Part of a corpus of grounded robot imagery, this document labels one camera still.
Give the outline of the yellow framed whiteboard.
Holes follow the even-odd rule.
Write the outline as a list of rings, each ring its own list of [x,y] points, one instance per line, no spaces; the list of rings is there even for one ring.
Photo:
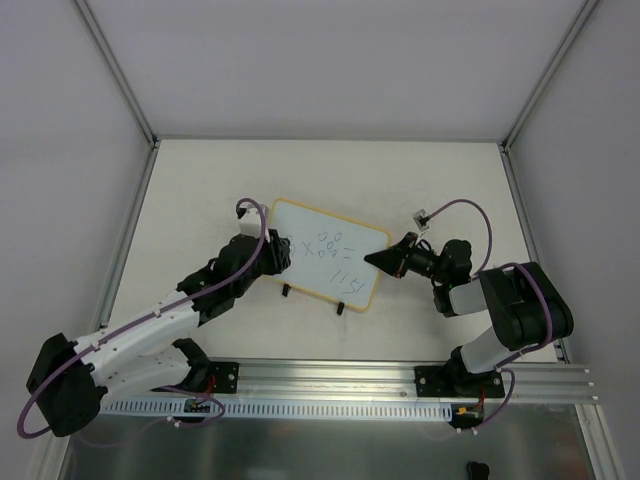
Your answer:
[[[284,198],[274,201],[270,226],[291,249],[276,281],[358,312],[370,307],[380,272],[364,257],[390,246],[388,231]]]

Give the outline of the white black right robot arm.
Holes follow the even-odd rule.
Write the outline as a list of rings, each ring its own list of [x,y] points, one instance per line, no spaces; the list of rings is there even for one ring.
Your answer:
[[[409,232],[397,244],[364,257],[394,278],[412,272],[430,280],[436,310],[446,318],[479,312],[490,318],[489,327],[455,348],[443,365],[415,368],[419,397],[502,398],[500,368],[573,332],[571,310],[538,263],[473,274],[471,255],[466,240],[450,240],[435,252]]]

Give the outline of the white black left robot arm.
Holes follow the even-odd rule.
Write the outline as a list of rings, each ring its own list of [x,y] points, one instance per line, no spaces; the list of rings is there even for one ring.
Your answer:
[[[75,340],[47,339],[26,382],[43,430],[70,436],[102,408],[145,390],[205,391],[210,362],[190,333],[232,309],[261,276],[283,273],[290,255],[290,240],[274,229],[266,240],[238,234],[139,318]]]

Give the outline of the black object bottom edge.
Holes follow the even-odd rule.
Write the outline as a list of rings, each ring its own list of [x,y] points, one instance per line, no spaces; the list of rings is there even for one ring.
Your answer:
[[[467,464],[467,474],[469,480],[489,480],[490,467],[481,462],[469,462]]]

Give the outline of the aluminium mounting rail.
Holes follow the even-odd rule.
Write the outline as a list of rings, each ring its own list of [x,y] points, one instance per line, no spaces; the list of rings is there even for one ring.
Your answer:
[[[241,359],[240,398],[395,401],[417,397],[415,362]],[[576,364],[523,363],[515,373],[516,403],[598,404],[590,369]]]

